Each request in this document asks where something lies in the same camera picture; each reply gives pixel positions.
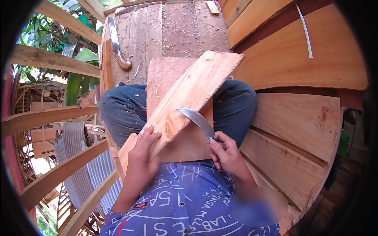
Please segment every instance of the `wooden beam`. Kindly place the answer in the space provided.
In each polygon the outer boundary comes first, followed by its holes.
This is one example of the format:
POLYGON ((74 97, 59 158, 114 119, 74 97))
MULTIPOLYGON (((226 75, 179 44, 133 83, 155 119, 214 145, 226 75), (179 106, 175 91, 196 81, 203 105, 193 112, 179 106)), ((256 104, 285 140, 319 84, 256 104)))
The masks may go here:
POLYGON ((98 113, 96 104, 82 109, 79 106, 65 106, 19 113, 1 119, 1 135, 4 138, 38 126, 94 113, 98 113))
POLYGON ((80 20, 76 19, 70 13, 48 0, 42 0, 37 6, 36 12, 56 20, 60 24, 72 29, 97 45, 101 43, 100 35, 83 24, 80 20))
POLYGON ((230 49, 278 15, 293 0, 253 0, 227 30, 230 49))
POLYGON ((258 93, 252 125, 329 162, 339 117, 338 97, 258 93))
POLYGON ((89 11, 97 20, 105 24, 105 7, 99 0, 77 0, 87 11, 89 11))
MULTIPOLYGON (((171 142, 189 124, 189 119, 177 107, 188 107, 199 111, 219 89, 244 55, 206 51, 169 89, 145 127, 155 126, 162 136, 153 144, 150 158, 171 142)), ((124 171, 127 169, 127 154, 135 146, 136 134, 130 135, 118 155, 124 171)))
POLYGON ((11 64, 36 66, 99 77, 98 66, 47 50, 16 44, 11 64))
POLYGON ((93 193, 87 198, 87 200, 81 205, 68 224, 61 230, 60 235, 76 235, 84 222, 88 219, 88 216, 93 209, 98 205, 102 197, 107 193, 110 187, 117 180, 118 174, 116 170, 112 173, 96 188, 93 193))
POLYGON ((246 60, 235 70, 234 78, 254 89, 281 86, 366 89, 362 53, 336 6, 325 6, 304 19, 313 58, 308 57, 303 24, 298 19, 244 51, 246 60))
POLYGON ((29 212, 53 188, 107 149, 107 141, 102 140, 37 178, 36 181, 28 185, 20 193, 20 199, 25 209, 29 212))

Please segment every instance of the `unfinished wood board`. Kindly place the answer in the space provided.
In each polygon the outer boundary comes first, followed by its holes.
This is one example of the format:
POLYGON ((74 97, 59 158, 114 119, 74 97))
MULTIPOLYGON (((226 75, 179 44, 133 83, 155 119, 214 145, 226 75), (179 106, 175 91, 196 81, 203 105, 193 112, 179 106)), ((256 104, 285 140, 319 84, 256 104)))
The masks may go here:
POLYGON ((255 130, 248 130, 240 150, 302 211, 316 199, 327 178, 327 166, 321 168, 302 153, 255 130))
POLYGON ((213 14, 213 15, 219 15, 220 14, 220 12, 219 12, 217 6, 215 5, 214 1, 206 1, 206 4, 209 7, 211 14, 213 14))
POLYGON ((94 113, 98 113, 96 104, 88 105, 81 109, 79 106, 65 106, 19 113, 1 119, 1 135, 4 138, 41 125, 94 113))
POLYGON ((81 207, 75 212, 73 217, 62 229, 59 235, 75 235, 81 229, 84 222, 88 219, 93 209, 98 205, 102 197, 108 192, 110 187, 117 180, 118 174, 116 170, 113 170, 108 177, 96 188, 93 193, 87 198, 87 200, 81 205, 81 207))
POLYGON ((202 55, 194 3, 167 3, 163 12, 163 57, 202 55))
POLYGON ((97 45, 101 43, 101 36, 98 35, 94 30, 87 27, 80 20, 72 16, 69 12, 63 10, 62 8, 58 7, 48 0, 42 0, 35 11, 56 20, 60 24, 70 28, 71 30, 84 36, 84 38, 89 39, 97 45))
MULTIPOLYGON (((155 132, 162 132, 162 136, 151 147, 150 158, 155 158, 189 124, 189 119, 175 108, 187 107, 199 111, 243 57, 241 54, 207 51, 180 77, 145 125, 154 125, 155 132)), ((118 153, 121 162, 127 159, 127 154, 134 148, 135 142, 136 135, 126 140, 118 153)))
MULTIPOLYGON (((147 121, 164 95, 181 75, 196 61, 193 58, 165 57, 151 61, 147 81, 147 121)), ((200 110, 213 127, 212 99, 200 110)), ((160 152, 161 162, 171 162, 181 157, 185 161, 208 159, 210 147, 207 137, 193 122, 160 152)))
POLYGON ((21 193, 20 199, 27 211, 30 211, 38 202, 45 197, 53 188, 58 186, 66 178, 75 173, 78 169, 90 162, 92 159, 108 149, 106 140, 102 140, 75 156, 65 160, 63 163, 49 170, 37 178, 32 184, 26 186, 21 193))
POLYGON ((253 0, 227 30, 230 49, 275 17, 293 0, 253 0))
POLYGON ((147 7, 146 70, 153 58, 163 57, 162 8, 155 4, 147 7))
MULTIPOLYGON (((58 107, 57 102, 43 102, 43 109, 58 107)), ((31 111, 41 110, 41 102, 31 102, 31 111)))
POLYGON ((197 13, 200 47, 207 50, 229 52, 227 42, 227 28, 221 15, 212 15, 206 6, 206 1, 194 2, 197 13))
POLYGON ((329 162, 337 148, 339 117, 338 97, 258 93, 252 125, 329 162))
POLYGON ((366 89, 361 51, 337 8, 328 5, 304 19, 314 58, 308 58, 299 19, 244 51, 246 59, 235 70, 235 79, 254 89, 277 86, 366 89))
POLYGON ((223 15, 225 16, 226 26, 228 28, 235 22, 251 1, 252 0, 233 0, 227 2, 223 10, 223 15))
POLYGON ((57 69, 60 71, 68 71, 87 76, 99 77, 98 66, 66 57, 58 53, 25 45, 16 44, 10 59, 10 63, 57 69))

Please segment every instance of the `wooden plank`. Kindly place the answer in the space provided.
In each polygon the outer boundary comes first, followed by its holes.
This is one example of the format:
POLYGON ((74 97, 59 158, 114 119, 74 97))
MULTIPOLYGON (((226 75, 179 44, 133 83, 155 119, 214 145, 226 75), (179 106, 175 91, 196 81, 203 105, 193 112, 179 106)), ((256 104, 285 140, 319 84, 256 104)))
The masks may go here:
POLYGON ((36 66, 60 71, 74 72, 99 77, 98 66, 91 65, 64 55, 25 45, 14 47, 11 64, 36 66))
POLYGON ((206 6, 206 1, 197 0, 194 4, 201 50, 203 52, 207 50, 229 52, 224 19, 212 15, 206 6))
POLYGON ((105 7, 99 0, 78 0, 87 11, 89 11, 97 20, 105 24, 105 7))
POLYGON ((68 224, 60 232, 61 236, 76 235, 84 222, 88 219, 88 216, 93 209, 100 202, 102 197, 107 193, 110 187, 117 180, 117 171, 113 170, 108 177, 93 191, 88 199, 81 205, 81 207, 75 212, 68 224))
POLYGON ((210 9, 211 14, 213 14, 213 15, 219 15, 220 14, 220 12, 219 12, 217 6, 215 5, 214 1, 206 1, 206 4, 210 9))
MULTIPOLYGON (((164 95, 180 76, 196 61, 193 58, 164 57, 151 61, 147 82, 147 121, 164 95)), ((214 124, 212 99, 200 110, 211 126, 214 124)), ((191 122, 160 152, 161 162, 171 162, 180 156, 182 160, 194 161, 209 158, 210 147, 202 130, 191 122)))
POLYGON ((258 93, 252 125, 329 162, 339 117, 337 97, 258 93))
POLYGON ((246 37, 278 15, 293 0, 254 0, 252 1, 227 30, 228 43, 233 49, 246 37))
MULTIPOLYGON (((152 145, 150 158, 155 158, 189 124, 189 119, 175 108, 188 107, 199 111, 243 57, 235 53, 207 51, 180 77, 145 125, 154 125, 155 132, 162 132, 162 136, 152 145)), ((136 134, 130 135, 118 153, 121 163, 124 163, 124 171, 127 168, 127 154, 134 148, 135 142, 136 134)))
POLYGON ((238 0, 234 1, 235 4, 232 4, 232 1, 228 1, 228 4, 225 6, 225 10, 223 11, 229 12, 227 16, 225 13, 223 13, 228 28, 235 22, 235 20, 239 17, 239 15, 244 11, 244 9, 249 5, 251 1, 252 0, 238 0))
POLYGON ((46 174, 37 178, 32 184, 26 186, 20 193, 20 199, 25 209, 30 211, 53 188, 107 149, 107 141, 102 140, 65 160, 46 174))
POLYGON ((303 25, 296 20, 244 51, 246 60, 235 70, 235 79, 254 89, 277 86, 366 89, 364 59, 337 8, 328 5, 304 18, 314 58, 308 58, 303 25))
POLYGON ((147 7, 146 71, 151 59, 163 57, 162 8, 161 3, 147 7))
POLYGON ((1 135, 2 138, 4 138, 41 125, 94 113, 98 113, 96 104, 91 104, 84 108, 80 108, 79 106, 65 106, 19 113, 1 119, 1 135))
POLYGON ((129 71, 130 84, 147 84, 146 69, 146 30, 147 8, 141 8, 132 12, 129 54, 133 57, 133 63, 129 71))
POLYGON ((35 11, 56 20, 60 24, 72 29, 97 45, 101 43, 100 35, 83 24, 80 20, 76 19, 70 13, 66 12, 52 2, 49 2, 48 0, 42 0, 35 11))
POLYGON ((316 199, 327 178, 327 166, 320 167, 303 153, 255 130, 248 130, 240 150, 302 211, 316 199))

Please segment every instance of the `knife blade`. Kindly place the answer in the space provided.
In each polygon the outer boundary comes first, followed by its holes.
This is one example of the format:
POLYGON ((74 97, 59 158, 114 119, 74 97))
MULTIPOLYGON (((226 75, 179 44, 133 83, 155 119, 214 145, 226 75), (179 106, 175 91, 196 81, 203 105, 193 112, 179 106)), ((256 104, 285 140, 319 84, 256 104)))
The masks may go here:
POLYGON ((114 49, 114 53, 116 54, 117 61, 122 68, 129 69, 132 66, 132 63, 130 60, 124 60, 121 55, 114 17, 108 17, 108 24, 109 24, 109 30, 110 30, 110 39, 112 40, 112 46, 114 49))

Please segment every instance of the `corrugated metal sheet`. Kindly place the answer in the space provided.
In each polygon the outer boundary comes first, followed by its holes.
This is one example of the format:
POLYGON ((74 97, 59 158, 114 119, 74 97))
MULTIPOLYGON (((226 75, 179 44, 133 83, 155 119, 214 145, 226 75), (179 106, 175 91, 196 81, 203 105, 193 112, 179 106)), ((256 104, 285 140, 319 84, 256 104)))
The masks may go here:
MULTIPOLYGON (((114 170, 114 165, 109 149, 100 154, 95 159, 91 160, 86 166, 92 186, 94 189, 96 189, 114 170)), ((100 205, 104 212, 107 212, 108 209, 112 208, 119 193, 121 192, 121 189, 121 182, 119 181, 119 179, 117 179, 117 181, 100 201, 100 205)))
MULTIPOLYGON (((84 122, 65 122, 62 128, 62 136, 53 141, 58 164, 86 148, 84 122)), ((81 207, 94 190, 86 167, 80 168, 68 177, 64 181, 64 185, 76 209, 81 207)), ((96 206, 94 211, 104 215, 100 204, 96 206)))

